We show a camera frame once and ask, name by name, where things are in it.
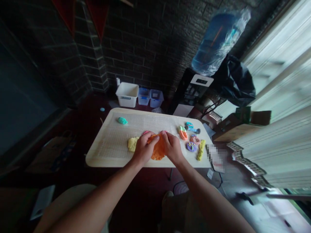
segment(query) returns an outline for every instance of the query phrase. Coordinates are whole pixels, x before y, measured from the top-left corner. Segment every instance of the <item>yellow play dough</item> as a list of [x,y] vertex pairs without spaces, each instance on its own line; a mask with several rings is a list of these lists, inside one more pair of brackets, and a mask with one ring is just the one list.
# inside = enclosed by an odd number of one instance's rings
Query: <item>yellow play dough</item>
[[139,139],[139,137],[135,137],[135,138],[130,138],[129,139],[129,144],[128,144],[129,151],[135,152],[136,143],[137,143],[138,139]]
[[197,160],[199,160],[199,161],[201,161],[201,159],[202,159],[204,146],[205,146],[205,140],[201,140],[201,143],[199,145],[199,153],[198,153],[198,156],[197,156]]

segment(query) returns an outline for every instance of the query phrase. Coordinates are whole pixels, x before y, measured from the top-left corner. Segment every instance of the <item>plastic bag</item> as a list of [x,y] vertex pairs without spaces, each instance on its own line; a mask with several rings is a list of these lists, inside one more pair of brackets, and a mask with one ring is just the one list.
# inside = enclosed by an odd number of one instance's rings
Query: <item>plastic bag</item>
[[214,81],[209,88],[238,107],[246,107],[255,99],[252,75],[234,56],[226,56],[212,78]]
[[191,66],[203,76],[211,77],[219,69],[228,52],[233,48],[247,22],[250,10],[220,9],[213,16]]
[[151,111],[154,112],[154,113],[162,113],[162,114],[165,114],[165,112],[164,112],[160,107],[154,108],[154,109],[152,109]]

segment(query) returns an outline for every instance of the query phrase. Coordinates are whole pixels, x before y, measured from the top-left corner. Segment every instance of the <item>black plastic bag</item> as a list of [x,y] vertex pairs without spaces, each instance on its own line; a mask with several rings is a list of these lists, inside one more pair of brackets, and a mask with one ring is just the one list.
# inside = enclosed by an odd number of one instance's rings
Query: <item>black plastic bag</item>
[[252,75],[234,56],[227,55],[212,78],[209,88],[238,107],[246,107],[255,99]]

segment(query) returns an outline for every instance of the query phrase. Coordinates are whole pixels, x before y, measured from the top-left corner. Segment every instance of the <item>water bottle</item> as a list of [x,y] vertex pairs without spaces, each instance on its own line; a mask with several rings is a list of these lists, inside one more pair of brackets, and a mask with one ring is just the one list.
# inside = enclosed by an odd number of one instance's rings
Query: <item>water bottle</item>
[[204,35],[191,66],[195,72],[211,77],[220,67],[227,53],[240,38],[250,19],[250,10],[240,12],[221,10],[216,14]]

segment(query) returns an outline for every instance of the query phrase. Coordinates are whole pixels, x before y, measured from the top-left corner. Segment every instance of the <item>plastic storage box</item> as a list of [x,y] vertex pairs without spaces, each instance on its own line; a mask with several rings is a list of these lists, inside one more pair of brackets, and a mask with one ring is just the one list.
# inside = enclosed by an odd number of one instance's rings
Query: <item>plastic storage box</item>
[[150,97],[150,107],[152,108],[160,107],[164,100],[163,92],[159,90],[151,89]]
[[146,88],[140,88],[138,90],[138,104],[148,105],[150,100],[150,90]]
[[132,83],[121,83],[117,89],[119,105],[121,107],[135,107],[138,96],[138,85]]

